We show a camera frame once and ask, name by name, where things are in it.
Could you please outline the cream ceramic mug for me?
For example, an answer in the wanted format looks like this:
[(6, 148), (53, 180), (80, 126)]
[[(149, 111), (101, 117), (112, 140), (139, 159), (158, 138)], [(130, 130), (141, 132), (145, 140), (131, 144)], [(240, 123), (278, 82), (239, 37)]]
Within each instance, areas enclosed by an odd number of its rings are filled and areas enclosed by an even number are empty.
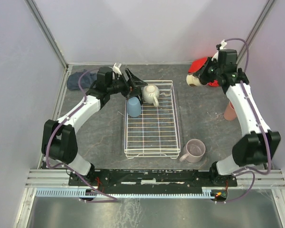
[(148, 84), (142, 90), (142, 97), (144, 101), (148, 104), (153, 104), (154, 107), (159, 106), (159, 88), (154, 84)]

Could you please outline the blue plastic cup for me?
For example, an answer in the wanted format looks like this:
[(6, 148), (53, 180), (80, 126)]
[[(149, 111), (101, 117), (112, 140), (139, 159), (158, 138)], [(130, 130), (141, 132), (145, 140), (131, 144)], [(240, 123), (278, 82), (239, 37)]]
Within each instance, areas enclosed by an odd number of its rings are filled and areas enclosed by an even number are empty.
[(137, 97), (132, 97), (127, 101), (127, 113), (130, 117), (138, 117), (141, 114), (141, 104)]

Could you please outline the black mug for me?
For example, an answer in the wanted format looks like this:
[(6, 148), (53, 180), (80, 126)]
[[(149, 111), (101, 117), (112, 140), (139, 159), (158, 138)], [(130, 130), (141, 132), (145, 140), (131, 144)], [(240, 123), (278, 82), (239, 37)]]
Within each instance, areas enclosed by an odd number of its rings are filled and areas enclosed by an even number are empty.
[(142, 97), (142, 95), (138, 95), (137, 98), (138, 98), (138, 100), (140, 102), (140, 105), (143, 105), (143, 97)]

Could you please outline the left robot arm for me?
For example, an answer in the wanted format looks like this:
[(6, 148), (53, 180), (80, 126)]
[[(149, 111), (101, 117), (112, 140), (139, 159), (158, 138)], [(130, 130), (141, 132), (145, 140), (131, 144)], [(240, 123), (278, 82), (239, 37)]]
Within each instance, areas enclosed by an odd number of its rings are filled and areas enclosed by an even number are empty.
[(94, 166), (78, 153), (76, 133), (83, 124), (101, 110), (110, 100), (111, 95), (121, 94), (126, 99), (142, 99), (142, 89), (147, 83), (135, 76), (129, 68), (123, 74), (119, 65), (100, 67), (96, 80), (91, 84), (83, 99), (67, 114), (57, 120), (47, 120), (44, 124), (41, 152), (49, 160), (65, 165), (72, 172), (88, 176)]

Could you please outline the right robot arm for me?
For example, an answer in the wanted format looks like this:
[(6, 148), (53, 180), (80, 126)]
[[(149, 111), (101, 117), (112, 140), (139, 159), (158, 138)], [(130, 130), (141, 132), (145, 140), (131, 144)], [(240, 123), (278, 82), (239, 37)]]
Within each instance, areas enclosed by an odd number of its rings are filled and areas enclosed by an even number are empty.
[(232, 103), (241, 127), (242, 138), (233, 146), (232, 154), (218, 162), (218, 175), (256, 171), (256, 166), (266, 163), (267, 175), (271, 160), (281, 141), (278, 131), (272, 131), (265, 123), (251, 93), (245, 72), (237, 65), (238, 54), (234, 49), (218, 50), (208, 58), (199, 73), (202, 84), (217, 81)]

